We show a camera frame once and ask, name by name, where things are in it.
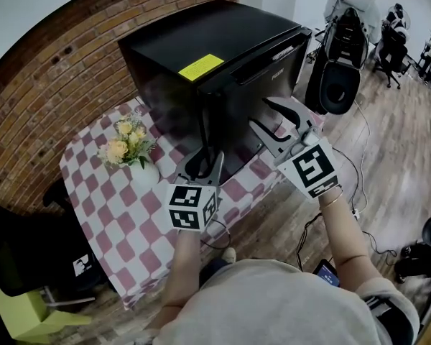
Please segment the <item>person's right forearm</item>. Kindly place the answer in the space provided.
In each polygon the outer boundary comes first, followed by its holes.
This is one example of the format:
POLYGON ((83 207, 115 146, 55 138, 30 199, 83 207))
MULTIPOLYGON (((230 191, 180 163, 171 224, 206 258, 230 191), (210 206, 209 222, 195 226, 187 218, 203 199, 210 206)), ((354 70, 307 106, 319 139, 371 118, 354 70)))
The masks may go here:
POLYGON ((328 235, 340 286, 355 292, 365 282, 380 277, 371 262, 366 241, 337 186, 319 197, 320 212, 328 235))

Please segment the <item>black smartphone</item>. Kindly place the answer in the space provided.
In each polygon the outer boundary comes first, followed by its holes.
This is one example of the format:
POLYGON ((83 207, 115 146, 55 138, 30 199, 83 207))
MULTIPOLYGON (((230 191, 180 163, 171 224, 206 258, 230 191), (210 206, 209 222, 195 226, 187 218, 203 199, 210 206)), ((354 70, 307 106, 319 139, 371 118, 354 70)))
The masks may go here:
POLYGON ((339 287, 340 280, 334 266, 326 259, 321 259, 317 267, 313 270, 313 274, 322 278, 332 286, 339 287))

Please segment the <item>white vase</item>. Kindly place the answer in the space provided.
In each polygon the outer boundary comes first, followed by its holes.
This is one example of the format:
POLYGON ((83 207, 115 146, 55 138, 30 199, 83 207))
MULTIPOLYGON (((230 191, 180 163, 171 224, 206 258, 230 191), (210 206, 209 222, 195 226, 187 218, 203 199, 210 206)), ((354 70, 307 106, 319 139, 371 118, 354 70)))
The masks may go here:
POLYGON ((153 162, 148 161, 144 165, 135 162, 129 166, 129 169, 132 180, 143 188, 152 188, 159 182, 160 173, 153 162))

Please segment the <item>yellow sticker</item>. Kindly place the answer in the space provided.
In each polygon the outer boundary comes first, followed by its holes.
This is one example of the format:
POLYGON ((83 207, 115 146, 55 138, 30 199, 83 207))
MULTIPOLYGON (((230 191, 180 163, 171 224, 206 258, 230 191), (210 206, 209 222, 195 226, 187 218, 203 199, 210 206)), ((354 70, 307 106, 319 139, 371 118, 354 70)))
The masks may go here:
POLYGON ((224 60, 220 59, 219 57, 216 57, 212 54, 207 54, 206 56, 196 60, 194 63, 191 63, 180 70, 178 74, 183 78, 194 82, 223 63, 224 60))

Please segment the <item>black rolling stool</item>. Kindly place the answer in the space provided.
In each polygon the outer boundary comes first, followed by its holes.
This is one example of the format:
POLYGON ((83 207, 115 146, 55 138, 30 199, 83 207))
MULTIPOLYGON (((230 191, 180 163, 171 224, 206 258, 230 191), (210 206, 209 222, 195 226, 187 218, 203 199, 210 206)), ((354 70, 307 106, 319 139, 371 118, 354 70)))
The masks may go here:
POLYGON ((394 271, 398 283, 403 283, 407 277, 431 278, 431 217, 422 228, 422 241, 402 248, 394 271))

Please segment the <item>black speaker on stand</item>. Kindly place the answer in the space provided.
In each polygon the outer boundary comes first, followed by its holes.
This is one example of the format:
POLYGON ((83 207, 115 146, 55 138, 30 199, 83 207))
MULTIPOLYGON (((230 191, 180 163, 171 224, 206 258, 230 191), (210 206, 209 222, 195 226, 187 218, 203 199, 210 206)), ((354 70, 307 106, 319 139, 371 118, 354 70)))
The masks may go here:
POLYGON ((356 9, 345 8, 329 21, 317 51, 305 105, 317 114, 347 112, 356 99, 369 41, 356 9))

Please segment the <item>person's grey sweatshirt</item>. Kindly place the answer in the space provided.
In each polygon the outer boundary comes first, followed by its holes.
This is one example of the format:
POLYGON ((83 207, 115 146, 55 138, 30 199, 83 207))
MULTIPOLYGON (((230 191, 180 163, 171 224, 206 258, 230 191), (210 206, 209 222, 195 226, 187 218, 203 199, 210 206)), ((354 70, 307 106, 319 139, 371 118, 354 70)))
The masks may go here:
POLYGON ((217 271, 153 345, 413 345, 415 307, 382 277, 351 292, 270 259, 217 271))

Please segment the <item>black mini fridge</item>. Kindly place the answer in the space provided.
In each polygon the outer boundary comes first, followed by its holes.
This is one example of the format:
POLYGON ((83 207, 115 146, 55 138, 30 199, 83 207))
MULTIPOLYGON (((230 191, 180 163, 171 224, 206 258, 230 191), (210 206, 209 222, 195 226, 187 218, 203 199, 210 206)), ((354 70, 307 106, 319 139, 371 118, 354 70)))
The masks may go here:
POLYGON ((252 48, 303 26, 226 0, 209 1, 159 19, 119 41, 141 100, 159 130, 189 151, 206 146, 205 104, 199 86, 252 48), (178 74, 207 54, 224 63, 191 82, 178 74))

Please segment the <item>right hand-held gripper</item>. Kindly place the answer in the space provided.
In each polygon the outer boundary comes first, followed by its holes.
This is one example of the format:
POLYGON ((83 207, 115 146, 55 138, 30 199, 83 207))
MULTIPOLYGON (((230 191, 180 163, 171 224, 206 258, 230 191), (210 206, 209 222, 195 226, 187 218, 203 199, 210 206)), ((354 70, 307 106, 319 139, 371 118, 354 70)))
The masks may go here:
POLYGON ((278 171, 306 198, 315 200, 338 186, 336 160, 326 137, 321 137, 309 108, 292 97, 268 97, 262 101, 295 125, 299 139, 279 138, 260 121, 249 119, 249 126, 271 152, 278 171))

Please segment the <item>white printed tag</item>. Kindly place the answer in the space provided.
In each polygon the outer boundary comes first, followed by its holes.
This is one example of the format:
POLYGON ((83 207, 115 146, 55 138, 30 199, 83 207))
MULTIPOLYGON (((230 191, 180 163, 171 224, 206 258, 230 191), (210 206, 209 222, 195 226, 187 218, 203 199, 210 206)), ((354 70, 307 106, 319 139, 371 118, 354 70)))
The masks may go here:
POLYGON ((88 255, 83 256, 73 262, 73 269, 76 277, 82 275, 84 272, 87 272, 91 267, 92 264, 88 255))

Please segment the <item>pink white checkered tablecloth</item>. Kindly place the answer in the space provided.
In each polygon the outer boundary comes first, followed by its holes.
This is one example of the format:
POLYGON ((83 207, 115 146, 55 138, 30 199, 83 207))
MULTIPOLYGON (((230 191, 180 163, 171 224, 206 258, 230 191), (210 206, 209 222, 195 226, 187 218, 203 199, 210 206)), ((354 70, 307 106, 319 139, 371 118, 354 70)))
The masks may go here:
POLYGON ((169 272, 177 234, 166 219, 166 190, 188 153, 187 141, 165 135, 151 111, 135 98, 81 130, 61 158, 65 187, 81 228, 127 308, 169 272), (157 141, 151 158, 160 179, 152 188, 141 187, 129 168, 108 167, 97 155, 113 137, 115 122, 132 111, 142 114, 149 135, 157 141))

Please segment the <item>person's dark trouser leg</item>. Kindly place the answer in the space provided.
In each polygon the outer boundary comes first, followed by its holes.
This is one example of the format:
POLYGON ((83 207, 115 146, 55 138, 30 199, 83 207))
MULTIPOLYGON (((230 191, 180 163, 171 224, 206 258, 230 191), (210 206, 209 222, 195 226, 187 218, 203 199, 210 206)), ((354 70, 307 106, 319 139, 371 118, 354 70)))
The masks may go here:
POLYGON ((230 265, 230 262, 222 257, 216 257, 209 261, 200 271, 199 288, 204 286, 212 276, 227 265, 230 265))

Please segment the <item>lime green chair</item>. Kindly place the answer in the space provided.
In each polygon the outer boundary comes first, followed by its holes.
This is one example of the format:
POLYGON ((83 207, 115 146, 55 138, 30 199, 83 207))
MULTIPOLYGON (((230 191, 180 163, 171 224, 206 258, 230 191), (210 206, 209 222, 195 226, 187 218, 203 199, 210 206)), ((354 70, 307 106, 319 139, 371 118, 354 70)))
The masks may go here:
POLYGON ((91 323, 90 316, 50 309, 35 290, 11 297, 0 289, 0 316, 14 340, 31 344, 49 344, 64 327, 91 323))

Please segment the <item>yellow flower bouquet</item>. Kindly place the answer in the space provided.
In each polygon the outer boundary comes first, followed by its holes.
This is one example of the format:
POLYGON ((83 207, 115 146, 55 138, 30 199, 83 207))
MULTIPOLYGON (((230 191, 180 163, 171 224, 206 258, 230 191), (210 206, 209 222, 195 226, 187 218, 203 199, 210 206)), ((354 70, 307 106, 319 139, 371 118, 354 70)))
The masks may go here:
POLYGON ((147 133, 138 110, 122 116, 113 124, 115 135, 97 151, 100 161, 109 166, 140 166, 145 169, 150 164, 150 154, 157 140, 147 133))

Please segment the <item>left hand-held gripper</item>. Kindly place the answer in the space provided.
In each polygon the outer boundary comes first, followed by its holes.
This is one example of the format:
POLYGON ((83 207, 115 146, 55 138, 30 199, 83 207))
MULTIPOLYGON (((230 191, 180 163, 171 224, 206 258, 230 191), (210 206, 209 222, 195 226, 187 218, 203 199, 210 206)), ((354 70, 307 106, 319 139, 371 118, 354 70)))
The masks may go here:
POLYGON ((220 151, 210 164, 206 146, 183 157, 175 170, 175 181, 167 186, 166 217, 173 229, 203 232, 219 207, 220 177, 224 163, 220 151))

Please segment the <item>person's left forearm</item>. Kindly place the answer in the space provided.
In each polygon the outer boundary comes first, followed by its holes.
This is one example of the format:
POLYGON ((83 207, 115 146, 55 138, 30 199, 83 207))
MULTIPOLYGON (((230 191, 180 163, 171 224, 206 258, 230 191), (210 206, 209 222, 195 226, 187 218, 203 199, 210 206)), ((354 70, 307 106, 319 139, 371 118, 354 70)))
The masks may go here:
POLYGON ((164 286, 164 307, 182 308, 198 291, 200 267, 200 233, 181 231, 177 235, 172 265, 164 286))

